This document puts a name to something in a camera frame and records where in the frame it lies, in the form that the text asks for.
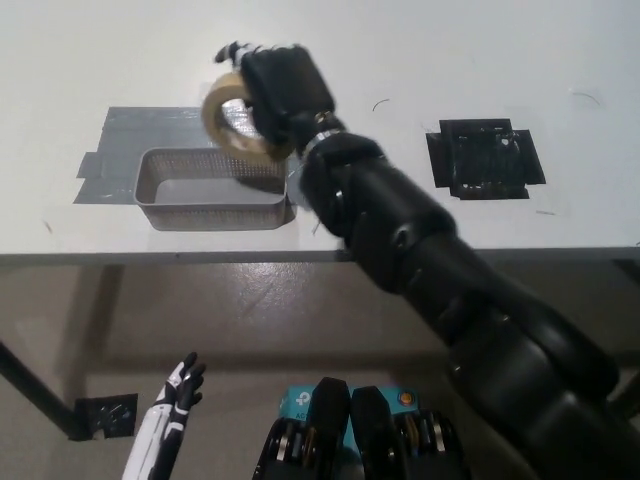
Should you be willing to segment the right robot hand black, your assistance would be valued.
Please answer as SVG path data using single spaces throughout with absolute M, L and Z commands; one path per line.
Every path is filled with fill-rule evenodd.
M 234 41 L 215 55 L 230 62 L 241 80 L 242 100 L 260 137 L 229 137 L 229 146 L 250 160 L 281 161 L 303 155 L 320 134 L 343 131 L 335 101 L 309 51 L 297 44 L 266 47 Z

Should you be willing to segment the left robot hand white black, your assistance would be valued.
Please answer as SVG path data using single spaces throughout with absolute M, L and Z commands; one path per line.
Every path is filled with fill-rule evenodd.
M 191 409 L 203 398 L 206 366 L 189 353 L 164 382 L 135 436 L 122 478 L 169 479 Z

